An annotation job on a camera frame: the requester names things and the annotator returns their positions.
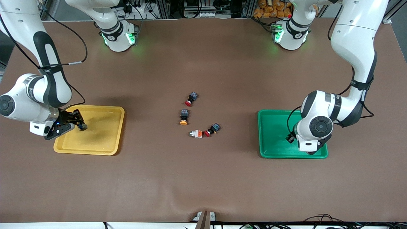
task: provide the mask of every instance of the table surface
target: table surface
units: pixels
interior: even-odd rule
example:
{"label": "table surface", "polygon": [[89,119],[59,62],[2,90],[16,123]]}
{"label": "table surface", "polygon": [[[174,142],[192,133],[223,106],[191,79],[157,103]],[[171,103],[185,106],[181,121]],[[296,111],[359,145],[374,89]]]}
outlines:
{"label": "table surface", "polygon": [[[86,41],[87,61],[64,67],[89,105],[126,110],[120,153],[58,154],[29,124],[0,121],[0,222],[407,220],[407,65],[391,25],[376,35],[378,62],[366,104],[374,118],[335,126],[324,160],[263,159],[257,112],[290,110],[313,90],[338,93],[352,70],[316,19],[307,42],[286,51],[249,19],[146,21],[137,47],[114,53],[92,22],[67,23]],[[81,42],[45,23],[62,62]],[[0,93],[36,69],[14,50]],[[178,125],[186,96],[200,97]],[[72,102],[79,102],[75,95]],[[188,132],[213,123],[211,138]]]}

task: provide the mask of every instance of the green tray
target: green tray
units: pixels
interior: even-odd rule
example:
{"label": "green tray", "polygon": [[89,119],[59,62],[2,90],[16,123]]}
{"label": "green tray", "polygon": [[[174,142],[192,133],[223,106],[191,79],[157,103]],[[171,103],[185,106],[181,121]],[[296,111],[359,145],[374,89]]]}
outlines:
{"label": "green tray", "polygon": [[[285,140],[288,135],[287,117],[290,112],[291,110],[261,110],[258,112],[260,155],[264,158],[326,158],[328,156],[326,144],[314,155],[309,155],[298,150],[297,140],[292,144]],[[290,117],[290,127],[292,128],[300,119],[300,112],[295,111]]]}

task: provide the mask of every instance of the brown table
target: brown table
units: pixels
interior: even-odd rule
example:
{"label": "brown table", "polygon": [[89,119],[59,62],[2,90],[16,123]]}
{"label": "brown table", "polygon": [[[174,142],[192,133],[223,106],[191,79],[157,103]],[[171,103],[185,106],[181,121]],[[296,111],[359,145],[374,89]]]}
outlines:
{"label": "brown table", "polygon": [[[325,160],[263,159],[257,112],[293,109],[313,90],[340,92],[351,67],[316,19],[296,51],[274,45],[247,19],[148,21],[137,47],[114,53],[92,22],[67,23],[89,58],[65,67],[87,104],[122,106],[116,156],[58,154],[28,123],[0,119],[0,221],[189,221],[211,210],[221,221],[407,220],[407,65],[390,25],[376,35],[378,62],[367,106],[376,116],[335,126]],[[83,47],[46,23],[63,62]],[[36,69],[14,50],[0,93]],[[180,126],[186,96],[200,94]],[[72,102],[79,102],[75,95]],[[188,132],[218,122],[211,138]]]}

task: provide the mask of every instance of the yellow tray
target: yellow tray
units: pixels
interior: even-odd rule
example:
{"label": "yellow tray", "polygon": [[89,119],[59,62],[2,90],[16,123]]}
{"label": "yellow tray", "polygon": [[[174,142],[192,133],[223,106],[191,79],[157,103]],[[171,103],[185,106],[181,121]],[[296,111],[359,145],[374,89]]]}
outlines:
{"label": "yellow tray", "polygon": [[78,128],[58,137],[54,143],[57,153],[92,154],[110,156],[119,148],[125,110],[118,106],[77,105],[67,111],[79,109],[87,130]]}

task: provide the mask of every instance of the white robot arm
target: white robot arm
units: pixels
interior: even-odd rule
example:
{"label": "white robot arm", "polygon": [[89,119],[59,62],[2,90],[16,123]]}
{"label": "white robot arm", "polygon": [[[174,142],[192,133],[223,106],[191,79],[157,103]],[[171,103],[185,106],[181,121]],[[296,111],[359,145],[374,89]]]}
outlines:
{"label": "white robot arm", "polygon": [[65,0],[65,2],[90,16],[102,31],[105,44],[115,52],[123,52],[136,43],[138,26],[119,20],[110,7],[119,0]]}
{"label": "white robot arm", "polygon": [[39,17],[37,1],[0,0],[0,16],[0,30],[34,54],[41,73],[20,76],[14,87],[0,96],[0,114],[30,122],[30,131],[46,139],[71,130],[78,123],[65,117],[76,119],[75,115],[70,116],[59,107],[71,100],[72,91],[59,65],[61,62],[54,42]]}
{"label": "white robot arm", "polygon": [[294,125],[291,136],[300,151],[314,154],[331,137],[333,124],[342,127],[357,123],[373,81],[377,54],[373,41],[387,7],[387,0],[343,0],[343,12],[333,30],[333,50],[354,69],[347,97],[313,91],[302,103],[302,119]]}

